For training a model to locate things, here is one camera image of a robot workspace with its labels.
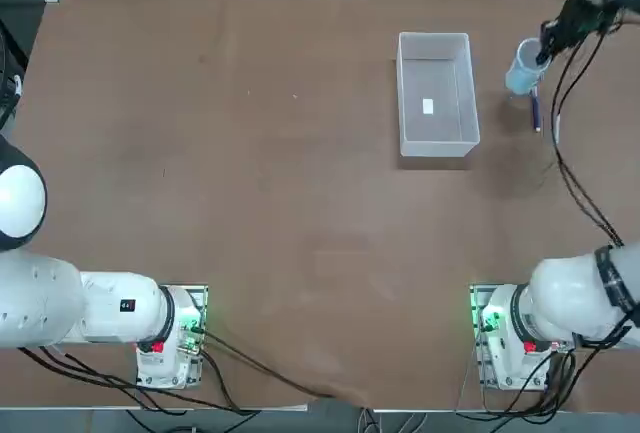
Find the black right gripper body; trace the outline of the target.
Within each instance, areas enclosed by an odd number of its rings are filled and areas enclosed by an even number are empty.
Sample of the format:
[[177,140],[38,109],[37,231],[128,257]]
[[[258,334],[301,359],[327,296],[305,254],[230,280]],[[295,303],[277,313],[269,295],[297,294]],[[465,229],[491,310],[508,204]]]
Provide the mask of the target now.
[[580,41],[591,33],[605,34],[613,26],[619,9],[613,2],[567,0],[557,20],[566,25],[566,41]]

